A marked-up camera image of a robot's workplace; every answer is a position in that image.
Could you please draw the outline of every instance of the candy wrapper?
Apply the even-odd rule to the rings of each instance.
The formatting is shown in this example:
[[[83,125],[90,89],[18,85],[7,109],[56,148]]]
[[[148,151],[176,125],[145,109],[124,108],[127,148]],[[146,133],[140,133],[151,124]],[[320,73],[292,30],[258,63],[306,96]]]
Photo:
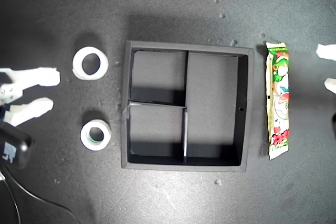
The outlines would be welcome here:
[[[269,133],[269,159],[288,151],[288,66],[289,53],[285,43],[266,43],[266,96]]]

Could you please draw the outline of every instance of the black box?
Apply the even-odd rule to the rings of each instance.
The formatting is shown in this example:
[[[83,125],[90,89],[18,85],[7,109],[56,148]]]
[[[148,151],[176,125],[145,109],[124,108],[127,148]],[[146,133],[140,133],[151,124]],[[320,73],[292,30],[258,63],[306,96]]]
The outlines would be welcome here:
[[[128,41],[123,168],[246,170],[254,51]]]

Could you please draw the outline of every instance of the white robotic finger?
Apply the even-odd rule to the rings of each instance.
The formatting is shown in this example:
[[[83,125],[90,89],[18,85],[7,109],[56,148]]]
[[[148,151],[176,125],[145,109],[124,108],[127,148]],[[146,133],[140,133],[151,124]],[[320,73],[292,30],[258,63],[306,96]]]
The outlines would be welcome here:
[[[331,79],[328,78],[325,82],[324,82],[324,86],[326,89],[330,90],[331,92],[336,94],[336,79]]]
[[[18,126],[32,118],[42,116],[52,110],[53,106],[54,102],[46,97],[34,100],[30,104],[12,105],[5,113],[4,122]]]
[[[336,45],[321,45],[317,46],[317,55],[326,60],[336,60]]]
[[[0,68],[6,73],[12,83],[0,86],[0,105],[9,104],[22,97],[23,90],[40,86],[56,86],[60,83],[60,73],[55,68],[36,68],[14,71],[10,68]]]

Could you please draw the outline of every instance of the tape roll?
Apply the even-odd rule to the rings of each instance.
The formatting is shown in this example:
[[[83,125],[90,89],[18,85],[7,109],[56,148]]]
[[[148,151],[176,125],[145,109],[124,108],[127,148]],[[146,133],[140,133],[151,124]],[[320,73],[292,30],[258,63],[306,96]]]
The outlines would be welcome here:
[[[103,132],[103,140],[96,141],[90,135],[90,130],[94,127],[99,128]],[[83,145],[92,151],[100,151],[104,149],[111,140],[111,128],[110,126],[100,119],[95,119],[84,125],[80,132],[80,139]]]
[[[89,75],[85,73],[83,69],[83,61],[85,57],[90,54],[96,54],[98,56],[100,60],[100,67],[97,70],[97,72]],[[82,49],[78,50],[78,52],[75,54],[73,58],[74,59],[72,61],[72,71],[75,74],[75,76],[81,80],[89,80],[89,81],[98,80],[106,74],[109,68],[109,61],[107,59],[107,56],[102,51],[100,51],[95,47],[83,47]]]

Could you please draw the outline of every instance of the black cable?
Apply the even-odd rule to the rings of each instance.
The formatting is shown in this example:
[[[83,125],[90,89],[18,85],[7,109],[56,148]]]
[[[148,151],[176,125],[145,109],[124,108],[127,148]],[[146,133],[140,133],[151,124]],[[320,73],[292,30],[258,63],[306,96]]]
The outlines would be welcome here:
[[[15,206],[15,209],[16,209],[16,213],[17,213],[17,223],[18,224],[21,224],[21,217],[20,217],[20,212],[19,212],[19,208],[17,207],[17,203],[16,203],[16,199],[14,197],[14,194],[9,186],[9,184],[7,183],[7,181],[4,179],[4,182],[5,182],[5,185],[7,186],[7,189],[9,191],[9,194],[13,200],[13,203],[14,203],[14,206]]]
[[[47,205],[51,205],[51,206],[54,206],[54,207],[58,207],[64,211],[66,211],[68,214],[70,214],[76,221],[77,223],[81,224],[81,222],[77,219],[76,215],[74,215],[74,213],[67,207],[65,206],[62,206],[58,203],[55,203],[55,202],[52,202],[52,201],[49,201],[47,199],[43,199],[43,198],[40,198],[34,194],[32,194],[30,191],[28,191],[26,188],[24,188],[16,179],[15,177],[11,174],[11,172],[9,171],[9,169],[4,165],[3,168],[6,170],[6,174],[9,176],[9,178],[11,178],[11,180],[14,182],[14,184],[19,187],[22,191],[24,191],[26,194],[28,194],[29,196],[33,197],[34,199],[44,203],[44,204],[47,204]],[[8,190],[9,190],[9,193],[10,195],[12,195],[12,198],[14,200],[14,204],[15,204],[15,207],[17,209],[17,214],[18,214],[18,219],[19,219],[19,222],[18,224],[21,224],[21,220],[20,220],[20,216],[19,216],[19,212],[18,212],[18,208],[17,208],[17,205],[16,205],[16,201],[14,199],[14,196],[12,194],[12,192],[10,191],[9,189],[9,186],[8,184],[6,183],[7,187],[8,187]]]

